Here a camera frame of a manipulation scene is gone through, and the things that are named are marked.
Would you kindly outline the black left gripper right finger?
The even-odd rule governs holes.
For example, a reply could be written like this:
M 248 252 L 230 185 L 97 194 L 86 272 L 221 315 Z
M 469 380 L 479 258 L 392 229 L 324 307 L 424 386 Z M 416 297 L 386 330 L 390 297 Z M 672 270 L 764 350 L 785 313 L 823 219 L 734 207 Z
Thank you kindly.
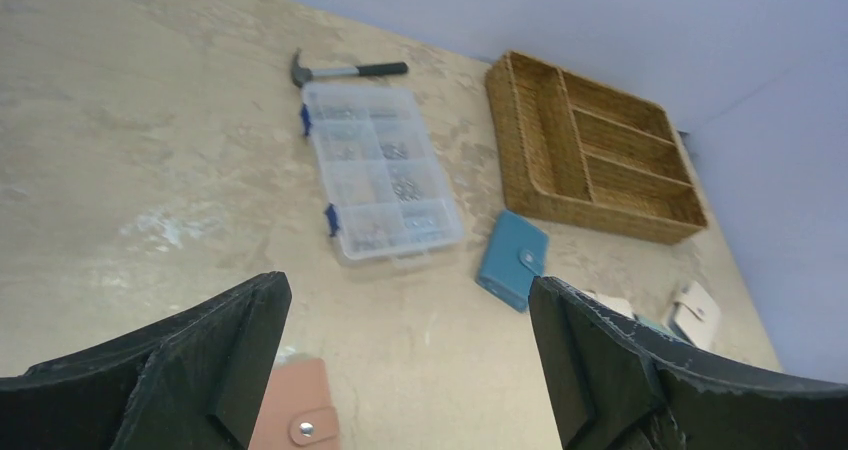
M 529 311 L 566 449 L 843 449 L 847 388 L 731 360 L 554 277 Z

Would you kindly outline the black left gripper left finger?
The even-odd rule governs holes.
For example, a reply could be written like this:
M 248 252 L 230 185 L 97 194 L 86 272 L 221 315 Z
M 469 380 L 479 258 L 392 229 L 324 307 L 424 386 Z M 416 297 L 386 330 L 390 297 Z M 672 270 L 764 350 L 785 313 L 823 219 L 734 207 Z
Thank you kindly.
M 292 300 L 282 272 L 1 381 L 5 449 L 244 449 Z

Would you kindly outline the blue leather card holder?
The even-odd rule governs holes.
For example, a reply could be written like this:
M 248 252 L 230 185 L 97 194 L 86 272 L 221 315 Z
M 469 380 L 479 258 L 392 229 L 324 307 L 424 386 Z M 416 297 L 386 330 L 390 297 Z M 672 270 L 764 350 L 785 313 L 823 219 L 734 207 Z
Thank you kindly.
M 545 273 L 548 235 L 525 218 L 503 210 L 494 225 L 475 282 L 523 313 L 533 280 Z

